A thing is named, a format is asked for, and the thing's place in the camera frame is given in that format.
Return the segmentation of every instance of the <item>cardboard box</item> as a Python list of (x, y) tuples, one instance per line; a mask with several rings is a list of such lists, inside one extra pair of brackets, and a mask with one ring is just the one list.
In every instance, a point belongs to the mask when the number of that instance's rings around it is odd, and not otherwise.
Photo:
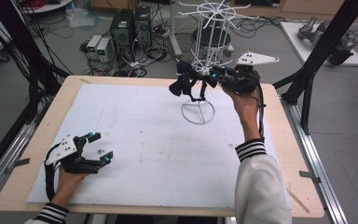
[(91, 0), (90, 3), (91, 7), (97, 10), (116, 10), (118, 8), (135, 9), (138, 5), (138, 0)]

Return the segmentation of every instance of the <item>metal bracket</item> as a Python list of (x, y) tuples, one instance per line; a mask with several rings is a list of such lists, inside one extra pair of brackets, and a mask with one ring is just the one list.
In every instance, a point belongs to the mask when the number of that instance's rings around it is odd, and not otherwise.
[(321, 178), (313, 175), (311, 172), (300, 171), (300, 176), (310, 178), (314, 184), (322, 183)]
[(75, 152), (76, 145), (74, 143), (74, 138), (69, 135), (62, 139), (60, 145), (51, 152), (50, 157), (46, 161), (46, 165), (50, 165), (55, 161), (59, 161), (60, 159), (65, 158)]
[(243, 65), (258, 65), (264, 63), (277, 63), (278, 61), (279, 58), (277, 57), (270, 57), (267, 55), (246, 51), (246, 53), (240, 56), (236, 63)]
[(22, 165), (25, 165), (25, 164), (28, 164), (30, 163), (30, 159), (27, 158), (27, 159), (23, 159), (23, 160), (20, 160), (20, 161), (14, 161), (13, 162), (13, 167), (7, 167), (5, 168), (5, 175), (11, 175), (11, 173), (13, 172), (14, 168), (18, 167), (18, 166), (22, 166)]

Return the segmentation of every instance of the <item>striped sleeve cuff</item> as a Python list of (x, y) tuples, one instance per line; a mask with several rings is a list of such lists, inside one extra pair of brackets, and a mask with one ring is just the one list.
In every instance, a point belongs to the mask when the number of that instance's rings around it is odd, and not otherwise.
[(266, 149), (264, 148), (264, 142), (261, 138), (247, 141), (238, 147), (235, 147), (235, 150), (237, 151), (240, 162), (256, 155), (267, 154)]
[(46, 203), (45, 207), (40, 211), (34, 220), (40, 220), (51, 224), (65, 223), (66, 215), (69, 210), (58, 206), (54, 203)]

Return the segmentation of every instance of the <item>wooden table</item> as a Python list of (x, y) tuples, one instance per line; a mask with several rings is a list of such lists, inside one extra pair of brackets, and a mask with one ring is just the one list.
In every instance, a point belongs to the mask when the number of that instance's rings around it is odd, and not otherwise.
[[(75, 100), (77, 91), (84, 83), (168, 87), (173, 83), (173, 80), (125, 77), (68, 77), (21, 156), (22, 159), (30, 158), (30, 163), (15, 168), (0, 192), (0, 211), (40, 211), (44, 206), (43, 203), (27, 203), (26, 200), (37, 177), (40, 163), (44, 160), (46, 151), (51, 146), (66, 113)], [(292, 215), (293, 217), (322, 217), (324, 210), (311, 179), (299, 175), (299, 171), (308, 171), (308, 169), (289, 121), (282, 109), (278, 94), (272, 85), (262, 84), (262, 88), (265, 104), (267, 105), (265, 118), (268, 121), (271, 138), (278, 155), (287, 190), (292, 200)], [(103, 214), (212, 217), (234, 217), (235, 215), (232, 208), (212, 209), (69, 204), (68, 209), (71, 212)]]

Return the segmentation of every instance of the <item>person's right hand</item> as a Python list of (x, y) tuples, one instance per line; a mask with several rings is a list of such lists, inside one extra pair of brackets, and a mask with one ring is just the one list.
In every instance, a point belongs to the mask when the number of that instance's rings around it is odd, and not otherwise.
[(234, 108), (240, 117), (245, 141), (260, 138), (260, 132), (257, 127), (257, 91), (253, 91), (249, 95), (239, 95), (227, 88), (223, 88), (223, 91), (231, 97), (234, 103)]

